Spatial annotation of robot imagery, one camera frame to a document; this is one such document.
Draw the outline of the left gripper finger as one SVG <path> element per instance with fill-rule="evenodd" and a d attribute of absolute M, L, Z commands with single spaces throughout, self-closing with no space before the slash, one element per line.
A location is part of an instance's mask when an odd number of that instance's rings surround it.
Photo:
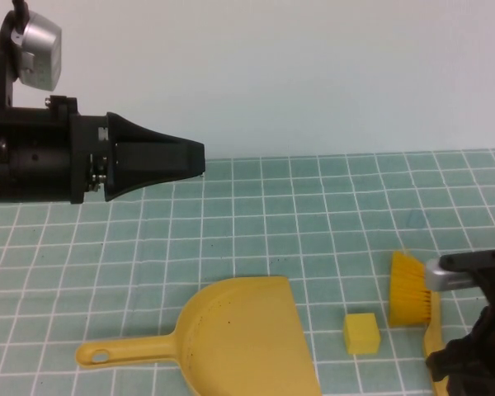
<path fill-rule="evenodd" d="M 105 184 L 107 201 L 156 184 L 198 177 L 205 172 L 200 143 L 119 143 Z"/>
<path fill-rule="evenodd" d="M 203 158 L 202 143 L 149 130 L 109 112 L 107 124 L 116 158 Z"/>

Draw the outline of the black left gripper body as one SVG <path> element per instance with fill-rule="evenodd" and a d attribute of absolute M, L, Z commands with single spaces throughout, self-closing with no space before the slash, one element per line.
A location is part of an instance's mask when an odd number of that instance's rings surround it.
<path fill-rule="evenodd" d="M 82 115 L 72 97 L 7 108 L 7 201 L 82 204 L 104 186 L 116 198 L 116 114 Z"/>

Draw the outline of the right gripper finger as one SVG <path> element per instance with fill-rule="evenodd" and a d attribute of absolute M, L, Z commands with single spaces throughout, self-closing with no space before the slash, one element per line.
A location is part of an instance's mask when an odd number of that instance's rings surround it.
<path fill-rule="evenodd" d="M 454 364 L 450 368 L 447 391 L 450 396 L 489 395 L 489 379 L 490 371 L 483 365 Z"/>
<path fill-rule="evenodd" d="M 462 367 L 461 342 L 448 342 L 439 351 L 426 358 L 426 366 L 432 380 L 443 380 L 447 375 L 457 373 Z"/>

